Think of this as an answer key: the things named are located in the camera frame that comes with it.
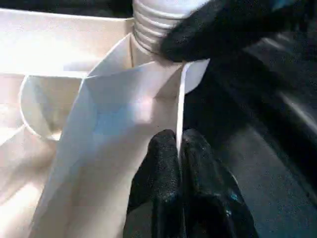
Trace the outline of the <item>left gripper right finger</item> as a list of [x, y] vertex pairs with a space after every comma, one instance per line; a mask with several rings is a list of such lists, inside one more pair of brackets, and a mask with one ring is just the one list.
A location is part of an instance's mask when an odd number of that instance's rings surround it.
[[181, 144], [185, 227], [189, 238], [257, 238], [253, 216], [233, 174], [196, 130]]

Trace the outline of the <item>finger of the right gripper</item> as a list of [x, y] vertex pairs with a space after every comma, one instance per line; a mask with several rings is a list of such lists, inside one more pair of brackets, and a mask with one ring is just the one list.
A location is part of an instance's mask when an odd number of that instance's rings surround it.
[[160, 43], [172, 62], [220, 58], [284, 31], [305, 13], [306, 0], [210, 0]]

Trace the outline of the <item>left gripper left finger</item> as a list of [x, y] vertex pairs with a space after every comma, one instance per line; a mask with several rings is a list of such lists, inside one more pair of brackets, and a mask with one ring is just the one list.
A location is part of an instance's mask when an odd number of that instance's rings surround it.
[[182, 205], [175, 134], [163, 130], [150, 140], [132, 179], [123, 237], [181, 238]]

